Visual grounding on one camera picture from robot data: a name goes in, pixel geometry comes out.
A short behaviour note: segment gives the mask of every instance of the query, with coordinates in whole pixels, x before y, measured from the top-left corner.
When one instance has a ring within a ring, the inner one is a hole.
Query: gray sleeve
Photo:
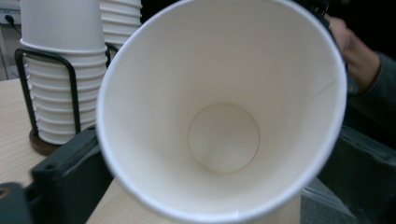
[[[386,131],[396,134],[396,61],[381,54],[375,84],[363,95],[349,99],[349,105]]]

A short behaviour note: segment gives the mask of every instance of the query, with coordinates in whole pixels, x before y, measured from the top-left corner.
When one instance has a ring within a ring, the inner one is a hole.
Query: person's hand
[[[341,19],[326,15],[338,49],[347,63],[348,73],[355,78],[358,93],[365,93],[376,80],[381,64],[379,55],[368,48]]]

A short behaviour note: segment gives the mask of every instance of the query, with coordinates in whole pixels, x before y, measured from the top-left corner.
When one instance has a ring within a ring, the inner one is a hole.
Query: wooden base
[[[53,145],[51,143],[43,141],[37,134],[34,134],[34,131],[30,131],[29,133],[30,145],[32,148],[43,156],[48,156],[53,151],[60,147],[59,145]]]

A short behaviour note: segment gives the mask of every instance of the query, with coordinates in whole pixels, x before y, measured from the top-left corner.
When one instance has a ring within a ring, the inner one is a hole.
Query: stack of paper cups
[[[56,53],[76,72],[80,129],[95,123],[97,94],[106,72],[106,45],[98,1],[21,0],[21,44]],[[62,64],[26,58],[39,137],[62,145],[75,134],[69,73]]]
[[[122,47],[141,25],[141,8],[140,0],[101,0],[105,41],[118,49]]]

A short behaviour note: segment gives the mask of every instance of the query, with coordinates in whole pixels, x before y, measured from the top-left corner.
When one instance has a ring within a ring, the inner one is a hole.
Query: table
[[[0,183],[32,182],[30,169],[45,159],[30,146],[32,130],[18,79],[0,82]],[[300,223],[300,196],[254,223]],[[177,223],[153,213],[113,180],[88,223]]]

